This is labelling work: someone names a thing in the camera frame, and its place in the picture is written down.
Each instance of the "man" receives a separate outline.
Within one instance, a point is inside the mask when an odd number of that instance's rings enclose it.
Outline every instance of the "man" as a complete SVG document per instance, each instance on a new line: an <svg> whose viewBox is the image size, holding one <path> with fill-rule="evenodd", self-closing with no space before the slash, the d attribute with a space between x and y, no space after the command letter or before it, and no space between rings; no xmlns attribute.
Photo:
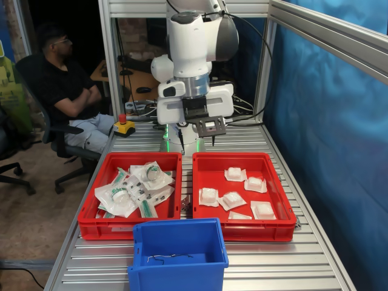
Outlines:
<svg viewBox="0 0 388 291"><path fill-rule="evenodd" d="M100 114L93 106L101 100L97 86L70 58L72 42L62 28L44 24L36 35L44 54L44 77L36 84L38 98L54 123L84 130L78 135L66 134L66 144L102 153L114 120L112 116Z"/></svg>

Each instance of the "man's arm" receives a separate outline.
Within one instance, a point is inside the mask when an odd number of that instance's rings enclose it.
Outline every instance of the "man's arm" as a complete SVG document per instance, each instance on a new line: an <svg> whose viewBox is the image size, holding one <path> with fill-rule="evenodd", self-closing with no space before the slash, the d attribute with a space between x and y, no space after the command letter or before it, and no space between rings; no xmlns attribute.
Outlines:
<svg viewBox="0 0 388 291"><path fill-rule="evenodd" d="M89 89L90 97L87 101L87 105L92 105L101 100L101 94L96 85Z"/></svg>
<svg viewBox="0 0 388 291"><path fill-rule="evenodd" d="M81 95L75 100L64 98L54 104L56 108L70 117L77 117L89 105L91 94L89 90L83 89Z"/></svg>

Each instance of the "red button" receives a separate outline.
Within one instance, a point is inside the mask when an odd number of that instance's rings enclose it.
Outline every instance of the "red button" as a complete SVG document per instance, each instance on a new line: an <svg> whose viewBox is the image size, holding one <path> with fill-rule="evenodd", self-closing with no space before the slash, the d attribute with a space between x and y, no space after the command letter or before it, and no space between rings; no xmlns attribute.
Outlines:
<svg viewBox="0 0 388 291"><path fill-rule="evenodd" d="M121 124L125 124L125 123L127 123L127 115L126 114L119 114L119 122L121 123Z"/></svg>

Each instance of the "blue backdrop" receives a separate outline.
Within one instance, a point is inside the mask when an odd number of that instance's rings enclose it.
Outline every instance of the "blue backdrop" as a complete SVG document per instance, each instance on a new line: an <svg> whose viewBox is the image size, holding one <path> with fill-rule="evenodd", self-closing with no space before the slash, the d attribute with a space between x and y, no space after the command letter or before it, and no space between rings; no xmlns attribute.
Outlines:
<svg viewBox="0 0 388 291"><path fill-rule="evenodd" d="M387 0L290 2L387 33ZM388 86L282 27L274 60L270 133L357 289L386 291Z"/></svg>

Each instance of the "blue bin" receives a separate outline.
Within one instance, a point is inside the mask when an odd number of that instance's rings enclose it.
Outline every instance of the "blue bin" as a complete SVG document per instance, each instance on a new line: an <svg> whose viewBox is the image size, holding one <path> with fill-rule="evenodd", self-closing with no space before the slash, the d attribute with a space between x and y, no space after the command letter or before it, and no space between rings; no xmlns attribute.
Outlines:
<svg viewBox="0 0 388 291"><path fill-rule="evenodd" d="M218 218L145 222L133 240L131 291L222 291L229 260Z"/></svg>

